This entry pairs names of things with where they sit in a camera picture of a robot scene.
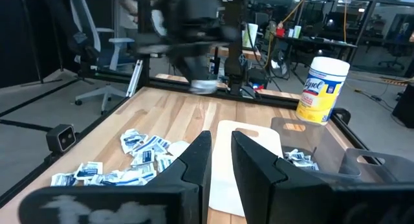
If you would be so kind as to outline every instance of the wooden tabletop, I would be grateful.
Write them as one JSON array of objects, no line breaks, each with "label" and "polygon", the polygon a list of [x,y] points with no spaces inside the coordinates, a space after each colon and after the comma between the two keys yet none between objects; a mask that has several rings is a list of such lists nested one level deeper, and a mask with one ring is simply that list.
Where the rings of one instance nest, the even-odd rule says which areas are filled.
[{"label": "wooden tabletop", "polygon": [[[226,47],[218,47],[218,48],[219,48],[219,52],[218,52],[219,56],[228,57],[228,48]],[[214,54],[214,52],[215,52],[215,47],[212,47],[210,49],[210,54]],[[247,60],[256,60],[256,57],[254,56],[254,52],[252,50],[243,50],[243,54],[246,56]],[[256,51],[256,56],[258,60],[261,59],[261,54],[259,51]]]},{"label": "wooden tabletop", "polygon": [[[173,76],[169,79],[181,80]],[[277,91],[261,92],[298,97]],[[141,133],[158,135],[171,142],[192,142],[202,130],[210,130],[214,145],[217,125],[221,120],[270,127],[273,117],[296,119],[293,110],[143,87],[0,209],[0,220],[7,224],[18,224],[17,209],[25,196],[38,188],[49,186],[52,175],[75,171],[81,162],[103,162],[104,173],[129,168],[133,158],[123,153],[119,140],[127,129],[135,128]],[[342,147],[352,147],[334,124],[328,123],[327,129]],[[237,224],[246,223],[246,220],[209,209],[208,223]]]}]

